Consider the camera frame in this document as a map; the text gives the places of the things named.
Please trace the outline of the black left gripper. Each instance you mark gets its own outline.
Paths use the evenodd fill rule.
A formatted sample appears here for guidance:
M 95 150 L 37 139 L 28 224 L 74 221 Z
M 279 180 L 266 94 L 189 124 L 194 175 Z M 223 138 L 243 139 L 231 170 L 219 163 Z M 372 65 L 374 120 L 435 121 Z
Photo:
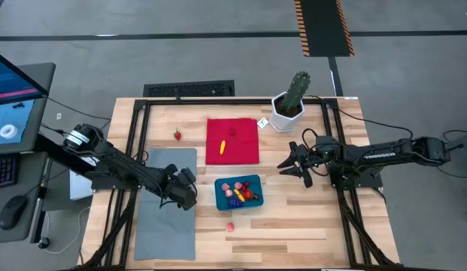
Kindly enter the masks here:
M 166 166 L 165 172 L 168 179 L 164 192 L 168 200 L 164 205 L 174 203 L 185 211 L 191 209 L 197 203 L 198 196 L 193 172 L 189 168 L 178 169 L 174 164 Z

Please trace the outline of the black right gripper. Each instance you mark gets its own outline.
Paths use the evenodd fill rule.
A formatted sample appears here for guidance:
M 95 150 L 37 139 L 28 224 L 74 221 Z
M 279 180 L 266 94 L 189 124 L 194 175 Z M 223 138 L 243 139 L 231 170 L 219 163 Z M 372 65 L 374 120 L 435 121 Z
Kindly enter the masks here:
M 289 147 L 290 155 L 277 168 L 290 168 L 281 170 L 279 174 L 301 178 L 306 188 L 312 187 L 313 178 L 310 172 L 320 176 L 316 170 L 318 167 L 316 152 L 307 149 L 305 145 L 297 145 L 295 142 L 290 142 Z

